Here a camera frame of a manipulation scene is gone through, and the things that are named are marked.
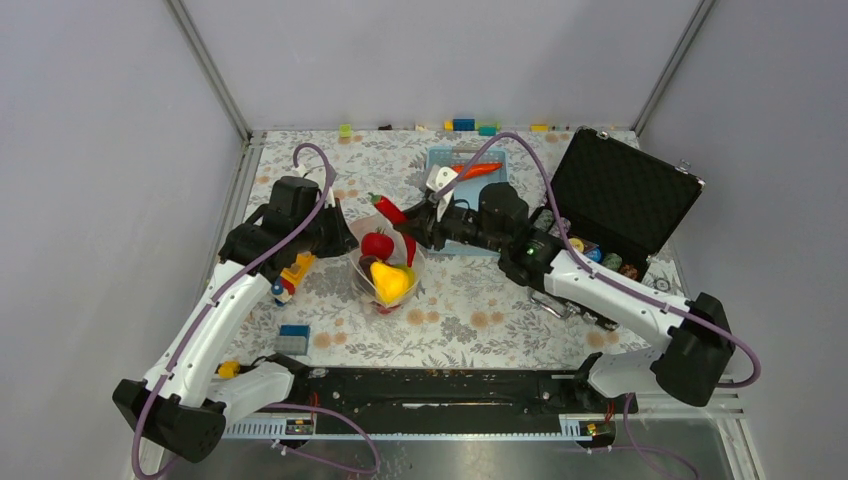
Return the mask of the red chili pepper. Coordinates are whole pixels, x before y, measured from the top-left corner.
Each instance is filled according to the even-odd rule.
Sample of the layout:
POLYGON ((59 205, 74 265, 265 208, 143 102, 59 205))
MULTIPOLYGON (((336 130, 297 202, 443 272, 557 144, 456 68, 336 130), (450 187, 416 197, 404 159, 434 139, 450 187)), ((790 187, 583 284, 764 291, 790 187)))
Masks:
MULTIPOLYGON (((368 198, 375 209, 383 215, 392 226, 397 226, 407 221, 406 215, 387 197, 369 193, 368 198)), ((417 252, 417 242, 412 236, 406 233, 402 233, 402 237, 406 247, 406 263, 408 267, 412 267, 417 252)))

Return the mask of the red tomato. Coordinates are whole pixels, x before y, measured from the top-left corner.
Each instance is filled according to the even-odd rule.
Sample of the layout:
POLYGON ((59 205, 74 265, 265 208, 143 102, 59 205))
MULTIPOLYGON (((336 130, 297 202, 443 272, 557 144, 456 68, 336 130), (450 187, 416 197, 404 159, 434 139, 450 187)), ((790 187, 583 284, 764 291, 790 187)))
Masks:
POLYGON ((363 256, 374 256, 379 260, 388 260, 394 253, 394 240, 378 229, 365 234, 360 243, 363 256))

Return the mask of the light blue plastic basket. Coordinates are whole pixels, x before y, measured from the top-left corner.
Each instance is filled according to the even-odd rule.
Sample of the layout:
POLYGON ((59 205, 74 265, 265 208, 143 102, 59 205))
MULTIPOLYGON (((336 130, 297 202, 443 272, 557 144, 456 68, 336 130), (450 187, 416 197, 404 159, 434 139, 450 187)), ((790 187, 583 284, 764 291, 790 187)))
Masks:
MULTIPOLYGON (((477 148, 465 148, 458 146, 435 146, 430 147, 427 151, 427 159, 425 162, 425 171, 433 166, 438 167, 463 167, 465 163, 477 152, 477 148)), ((476 178, 462 181, 454 190, 454 198, 458 199, 460 206, 478 209, 478 199, 480 191, 488 184, 507 182, 509 180, 507 151, 503 148, 490 147, 476 163, 476 166, 484 164, 499 164, 500 167, 490 173, 487 173, 476 178)), ((484 250, 479 247, 457 243, 455 241, 447 241, 445 247, 441 250, 431 250, 435 255, 460 255, 460 256, 494 256, 494 252, 484 250)))

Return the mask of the clear dotted zip bag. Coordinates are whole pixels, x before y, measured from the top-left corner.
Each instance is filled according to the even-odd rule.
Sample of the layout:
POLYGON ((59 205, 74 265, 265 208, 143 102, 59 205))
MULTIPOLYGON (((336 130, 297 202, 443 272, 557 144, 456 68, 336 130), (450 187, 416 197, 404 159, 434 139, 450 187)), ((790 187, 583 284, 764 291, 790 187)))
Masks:
POLYGON ((374 312, 387 315, 418 293, 425 259, 416 251, 408 261, 404 237, 381 215, 349 225, 359 246, 348 254, 355 296, 374 312))

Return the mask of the yellow bell pepper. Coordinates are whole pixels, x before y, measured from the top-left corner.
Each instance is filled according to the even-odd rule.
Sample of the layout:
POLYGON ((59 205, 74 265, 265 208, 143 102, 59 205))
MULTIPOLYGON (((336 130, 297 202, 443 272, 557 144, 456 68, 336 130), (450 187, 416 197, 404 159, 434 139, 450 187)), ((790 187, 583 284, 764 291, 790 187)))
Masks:
POLYGON ((414 286, 416 275, 407 266, 395 267, 386 263, 371 266, 376 298, 384 304, 400 300, 414 286))

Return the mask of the orange carrot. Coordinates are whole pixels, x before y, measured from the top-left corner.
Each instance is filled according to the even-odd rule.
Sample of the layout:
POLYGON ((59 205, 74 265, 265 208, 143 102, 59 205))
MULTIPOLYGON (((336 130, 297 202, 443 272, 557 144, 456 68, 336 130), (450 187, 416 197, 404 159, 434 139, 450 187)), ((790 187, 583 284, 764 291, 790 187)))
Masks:
POLYGON ((476 163, 473 165, 469 171, 463 174, 463 170, 465 168, 464 164, 452 165, 451 169, 458 174, 458 178, 460 181, 467 181, 474 178, 482 177, 485 175, 489 175, 491 173, 498 172, 503 167, 502 163, 496 162, 486 162, 486 163, 476 163))

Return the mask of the black poker chip case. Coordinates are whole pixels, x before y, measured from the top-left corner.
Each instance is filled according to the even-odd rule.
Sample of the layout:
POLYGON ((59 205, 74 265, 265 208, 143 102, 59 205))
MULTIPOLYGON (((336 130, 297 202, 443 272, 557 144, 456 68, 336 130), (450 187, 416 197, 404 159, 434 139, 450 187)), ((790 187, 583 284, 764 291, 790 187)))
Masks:
POLYGON ((544 211, 568 220, 568 231, 621 256, 609 269, 586 254, 572 256, 552 227, 530 226, 510 254, 523 280, 537 291, 572 301, 618 323, 652 344, 685 324, 689 300, 642 284, 648 260, 665 245, 700 196, 696 176, 602 132, 574 133, 552 181, 554 201, 544 211))

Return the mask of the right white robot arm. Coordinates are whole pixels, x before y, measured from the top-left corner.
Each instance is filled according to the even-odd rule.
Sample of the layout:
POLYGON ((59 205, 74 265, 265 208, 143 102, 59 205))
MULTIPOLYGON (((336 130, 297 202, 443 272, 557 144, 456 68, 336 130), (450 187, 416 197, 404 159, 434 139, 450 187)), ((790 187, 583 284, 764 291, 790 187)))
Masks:
POLYGON ((436 199, 436 188, 455 177, 447 168, 432 173, 425 198, 405 211, 396 230, 427 249, 451 241, 496 252, 514 283, 575 304, 646 342, 638 351, 587 358, 573 386, 579 407, 597 412, 612 398, 653 388, 690 406, 708 404, 735 351, 716 298, 690 300, 652 289, 570 251, 566 241, 532 224, 528 204, 507 182, 485 186, 475 210, 451 196, 436 199))

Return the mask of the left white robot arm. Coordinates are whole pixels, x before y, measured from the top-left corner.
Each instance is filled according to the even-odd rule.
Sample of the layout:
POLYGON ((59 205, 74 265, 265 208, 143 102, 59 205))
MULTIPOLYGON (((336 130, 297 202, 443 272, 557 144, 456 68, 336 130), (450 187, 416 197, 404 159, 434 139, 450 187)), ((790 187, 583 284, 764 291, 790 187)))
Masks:
POLYGON ((226 427, 265 405, 296 411, 307 404, 308 381, 277 364, 219 386, 212 376, 242 321, 298 255, 338 257, 356 247, 331 185, 284 176, 269 201, 229 232, 208 289, 177 338, 142 379, 123 379, 112 394, 142 438, 198 463, 226 427))

